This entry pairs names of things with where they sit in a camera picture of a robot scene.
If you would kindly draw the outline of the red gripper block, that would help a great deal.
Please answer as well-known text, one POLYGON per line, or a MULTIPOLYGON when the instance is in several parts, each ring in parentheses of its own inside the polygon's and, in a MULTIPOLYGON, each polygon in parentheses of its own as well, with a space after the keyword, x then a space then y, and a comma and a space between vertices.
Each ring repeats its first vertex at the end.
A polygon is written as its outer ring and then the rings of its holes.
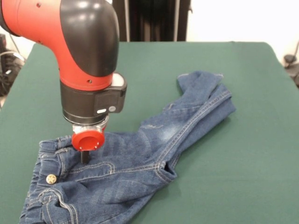
POLYGON ((81 153, 81 163, 88 163, 89 151, 100 148, 104 142, 104 133, 95 130, 74 133, 71 137, 73 147, 81 153))

